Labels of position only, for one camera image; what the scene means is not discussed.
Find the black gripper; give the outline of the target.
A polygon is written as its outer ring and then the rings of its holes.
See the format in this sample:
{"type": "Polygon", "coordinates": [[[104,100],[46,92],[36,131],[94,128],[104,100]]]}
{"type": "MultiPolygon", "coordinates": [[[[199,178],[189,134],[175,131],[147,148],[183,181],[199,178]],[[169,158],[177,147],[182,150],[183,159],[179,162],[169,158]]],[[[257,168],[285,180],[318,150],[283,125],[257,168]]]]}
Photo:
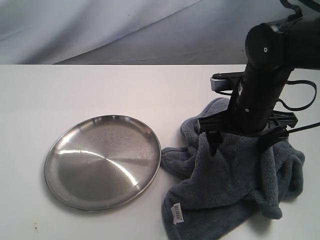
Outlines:
{"type": "Polygon", "coordinates": [[[199,118],[198,130],[206,134],[210,155],[214,157],[223,143],[221,133],[258,138],[256,147],[260,153],[287,138],[287,127],[295,127],[298,119],[292,112],[274,110],[282,90],[238,87],[226,110],[199,118]]]}

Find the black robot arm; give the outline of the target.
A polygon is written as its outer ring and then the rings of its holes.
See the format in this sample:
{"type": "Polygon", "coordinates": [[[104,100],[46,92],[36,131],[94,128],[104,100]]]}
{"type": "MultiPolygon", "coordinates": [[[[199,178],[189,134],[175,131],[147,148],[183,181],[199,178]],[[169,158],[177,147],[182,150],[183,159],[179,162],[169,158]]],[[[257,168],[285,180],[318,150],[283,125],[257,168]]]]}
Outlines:
{"type": "Polygon", "coordinates": [[[299,132],[296,107],[275,110],[285,85],[291,85],[295,69],[320,68],[320,20],[305,19],[298,5],[282,1],[294,14],[254,26],[245,39],[247,64],[243,72],[216,73],[211,89],[230,97],[227,109],[198,119],[209,151],[214,156],[222,144],[222,134],[257,138],[264,152],[274,144],[299,132]]]}

